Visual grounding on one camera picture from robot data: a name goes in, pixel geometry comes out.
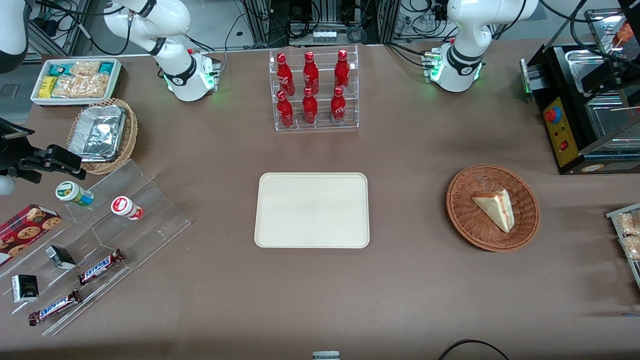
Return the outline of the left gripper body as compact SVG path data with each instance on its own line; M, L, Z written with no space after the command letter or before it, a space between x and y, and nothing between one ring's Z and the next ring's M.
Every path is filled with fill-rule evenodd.
M611 48L606 52L606 73L622 81L638 81L640 46Z

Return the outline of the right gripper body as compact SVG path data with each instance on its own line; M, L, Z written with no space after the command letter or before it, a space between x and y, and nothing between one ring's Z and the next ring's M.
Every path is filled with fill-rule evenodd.
M44 169L44 162L34 153L26 153L11 149L9 146L2 146L0 165L0 194L2 196L14 193L18 185L18 179L36 185L42 180L42 174L39 173L39 170Z

